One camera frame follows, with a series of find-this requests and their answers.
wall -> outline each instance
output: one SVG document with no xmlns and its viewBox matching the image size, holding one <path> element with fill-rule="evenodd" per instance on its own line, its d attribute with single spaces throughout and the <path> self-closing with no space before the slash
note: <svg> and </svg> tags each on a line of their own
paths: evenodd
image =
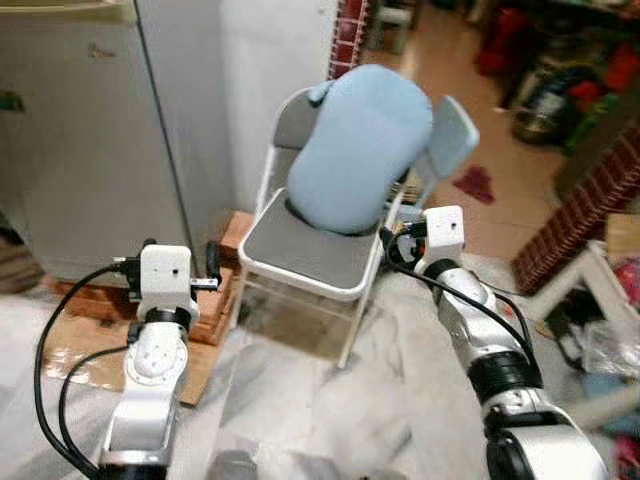
<svg viewBox="0 0 640 480">
<path fill-rule="evenodd" d="M 253 211 L 280 104 L 327 76 L 338 0 L 221 0 L 236 207 Z"/>
</svg>

light blue cushion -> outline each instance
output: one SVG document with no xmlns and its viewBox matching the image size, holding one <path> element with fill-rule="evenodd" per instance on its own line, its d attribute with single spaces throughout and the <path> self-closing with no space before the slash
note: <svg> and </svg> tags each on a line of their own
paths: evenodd
<svg viewBox="0 0 640 480">
<path fill-rule="evenodd" d="M 291 205 L 321 230 L 370 229 L 393 182 L 425 152 L 431 125 L 431 102 L 397 73 L 365 65 L 343 75 L 291 167 Z"/>
</svg>

white refrigerator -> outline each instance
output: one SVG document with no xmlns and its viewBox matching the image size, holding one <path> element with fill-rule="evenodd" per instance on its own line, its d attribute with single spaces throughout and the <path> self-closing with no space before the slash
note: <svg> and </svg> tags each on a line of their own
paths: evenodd
<svg viewBox="0 0 640 480">
<path fill-rule="evenodd" d="M 217 2 L 0 0 L 0 211 L 77 279 L 233 206 Z"/>
</svg>

floor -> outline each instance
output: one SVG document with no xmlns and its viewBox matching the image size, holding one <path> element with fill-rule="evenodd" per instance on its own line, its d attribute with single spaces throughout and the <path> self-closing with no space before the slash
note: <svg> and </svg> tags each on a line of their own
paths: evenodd
<svg viewBox="0 0 640 480">
<path fill-rule="evenodd" d="M 513 288 L 506 262 L 462 261 L 486 281 Z M 229 452 L 255 462 L 260 480 L 487 478 L 480 407 L 423 286 L 380 275 L 342 371 L 323 356 L 343 326 L 318 318 L 305 323 L 307 333 L 289 329 L 287 337 L 273 325 L 282 321 L 272 314 L 281 305 L 252 295 L 199 405 L 180 410 L 169 478 L 229 478 L 220 470 L 241 463 L 223 461 Z M 45 442 L 33 408 L 33 348 L 55 302 L 44 289 L 0 296 L 2 479 L 80 478 Z M 551 397 L 560 405 L 580 398 L 579 379 L 553 342 L 534 334 L 534 347 Z M 59 380 L 44 379 L 50 418 L 59 388 Z M 71 433 L 97 458 L 118 394 L 84 385 L 70 393 Z M 611 442 L 591 438 L 610 462 Z"/>
<path fill-rule="evenodd" d="M 500 89 L 474 68 L 480 42 L 479 32 L 462 16 L 427 2 L 403 55 L 365 51 L 362 61 L 397 70 L 416 82 L 434 104 L 443 95 L 452 95 L 467 109 L 480 131 L 480 144 L 465 165 L 438 187 L 430 204 L 464 208 L 468 252 L 510 260 L 550 216 L 552 178 L 564 160 L 555 150 L 531 147 L 511 136 L 510 113 L 495 108 Z M 451 180 L 469 165 L 488 170 L 496 198 L 492 205 L 452 185 Z"/>
</svg>

